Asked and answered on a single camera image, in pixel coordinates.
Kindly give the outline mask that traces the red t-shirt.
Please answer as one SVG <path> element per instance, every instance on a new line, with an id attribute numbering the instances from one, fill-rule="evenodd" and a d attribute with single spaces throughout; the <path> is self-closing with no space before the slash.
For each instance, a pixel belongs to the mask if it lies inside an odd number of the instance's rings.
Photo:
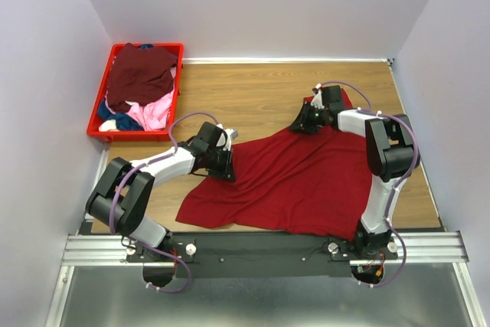
<path id="1" fill-rule="evenodd" d="M 365 139 L 331 127 L 287 128 L 236 144 L 234 182 L 206 178 L 176 216 L 205 228 L 230 224 L 352 240 L 371 190 Z"/>

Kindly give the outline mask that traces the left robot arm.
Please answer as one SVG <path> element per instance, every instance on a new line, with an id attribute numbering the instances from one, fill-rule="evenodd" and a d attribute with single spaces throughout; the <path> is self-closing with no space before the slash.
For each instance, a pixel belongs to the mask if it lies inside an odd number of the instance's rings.
<path id="1" fill-rule="evenodd" d="M 117 157 L 100 176 L 85 211 L 112 234 L 141 244 L 150 260 L 163 261 L 169 255 L 171 232 L 146 214 L 153 188 L 199 170 L 208 177 L 236 181 L 233 141 L 237 137 L 235 129 L 205 122 L 197 135 L 160 155 L 131 162 Z"/>

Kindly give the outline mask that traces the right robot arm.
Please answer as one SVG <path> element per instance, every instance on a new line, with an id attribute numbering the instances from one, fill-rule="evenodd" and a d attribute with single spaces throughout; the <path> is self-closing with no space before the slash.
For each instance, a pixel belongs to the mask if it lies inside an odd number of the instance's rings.
<path id="1" fill-rule="evenodd" d="M 371 190 L 351 246 L 351 252 L 363 260 L 388 248 L 394 234 L 391 218 L 400 191 L 420 163 L 408 116 L 392 116 L 371 108 L 371 104 L 367 109 L 348 108 L 340 85 L 319 83 L 289 126 L 292 132 L 306 134 L 329 126 L 365 138 Z"/>

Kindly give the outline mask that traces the pink t-shirt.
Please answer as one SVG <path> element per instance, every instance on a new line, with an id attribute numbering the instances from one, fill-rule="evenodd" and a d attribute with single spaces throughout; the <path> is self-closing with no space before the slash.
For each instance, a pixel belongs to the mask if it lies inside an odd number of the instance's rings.
<path id="1" fill-rule="evenodd" d="M 175 94 L 175 77 L 177 69 L 170 69 L 172 77 L 172 90 L 155 102 L 141 106 L 138 103 L 132 103 L 129 111 L 126 113 L 131 119 L 135 120 L 144 131 L 158 131 L 168 125 L 168 119 L 171 112 L 172 101 Z"/>

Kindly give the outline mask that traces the white garment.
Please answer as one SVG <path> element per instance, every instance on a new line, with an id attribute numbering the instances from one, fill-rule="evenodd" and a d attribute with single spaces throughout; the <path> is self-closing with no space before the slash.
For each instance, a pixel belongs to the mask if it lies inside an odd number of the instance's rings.
<path id="1" fill-rule="evenodd" d="M 100 132 L 113 132 L 117 131 L 116 121 L 114 119 L 108 119 L 104 121 L 98 128 Z"/>

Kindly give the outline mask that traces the maroon t-shirt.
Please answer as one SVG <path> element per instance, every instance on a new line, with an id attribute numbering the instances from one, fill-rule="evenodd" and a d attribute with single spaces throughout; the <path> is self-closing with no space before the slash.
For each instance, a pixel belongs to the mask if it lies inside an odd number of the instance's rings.
<path id="1" fill-rule="evenodd" d="M 125 44 L 109 72 L 106 89 L 109 108 L 126 113 L 131 102 L 146 106 L 159 100 L 173 90 L 171 69 L 177 65 L 177 57 L 163 47 Z"/>

